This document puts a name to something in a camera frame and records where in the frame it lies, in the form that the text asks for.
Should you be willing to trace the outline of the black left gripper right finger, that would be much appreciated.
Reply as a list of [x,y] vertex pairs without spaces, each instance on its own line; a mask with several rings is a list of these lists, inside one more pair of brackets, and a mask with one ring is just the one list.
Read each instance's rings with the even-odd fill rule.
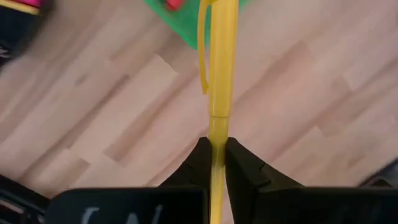
[[398,159],[357,187],[305,186],[229,138],[226,183],[235,224],[398,224]]

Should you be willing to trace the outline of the green plastic basket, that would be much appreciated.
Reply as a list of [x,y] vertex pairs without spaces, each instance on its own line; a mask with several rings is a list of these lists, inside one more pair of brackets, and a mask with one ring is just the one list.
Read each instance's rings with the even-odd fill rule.
[[176,9],[171,9],[167,5],[167,0],[144,0],[186,44],[195,50],[198,45],[198,14],[201,1],[182,0]]

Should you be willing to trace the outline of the black plastic basket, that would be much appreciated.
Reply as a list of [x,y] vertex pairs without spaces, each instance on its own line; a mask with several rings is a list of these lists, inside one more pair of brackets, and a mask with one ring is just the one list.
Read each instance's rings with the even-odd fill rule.
[[55,0],[42,0],[37,15],[0,6],[0,67],[26,51],[54,6]]

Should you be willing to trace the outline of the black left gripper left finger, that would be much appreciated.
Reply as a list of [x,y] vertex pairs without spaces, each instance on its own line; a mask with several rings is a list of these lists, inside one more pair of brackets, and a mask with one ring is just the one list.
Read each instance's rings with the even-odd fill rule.
[[210,166],[202,137],[159,186],[67,190],[51,200],[45,224],[209,224]]

